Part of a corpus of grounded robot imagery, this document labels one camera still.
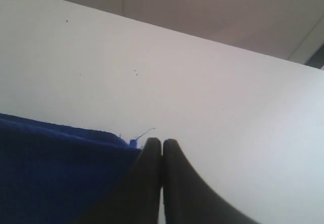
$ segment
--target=blue towel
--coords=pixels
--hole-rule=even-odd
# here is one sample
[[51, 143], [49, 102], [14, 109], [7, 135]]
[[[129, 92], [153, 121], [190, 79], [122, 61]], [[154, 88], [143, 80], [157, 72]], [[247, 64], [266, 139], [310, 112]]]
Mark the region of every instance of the blue towel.
[[64, 223], [108, 194], [140, 150], [118, 136], [0, 114], [0, 223]]

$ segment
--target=blue fabric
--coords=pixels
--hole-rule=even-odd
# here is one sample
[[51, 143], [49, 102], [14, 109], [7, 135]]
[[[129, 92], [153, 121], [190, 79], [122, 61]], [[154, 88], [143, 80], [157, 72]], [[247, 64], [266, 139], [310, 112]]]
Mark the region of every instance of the blue fabric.
[[0, 114], [0, 223], [64, 223], [108, 194], [140, 150], [118, 136]]

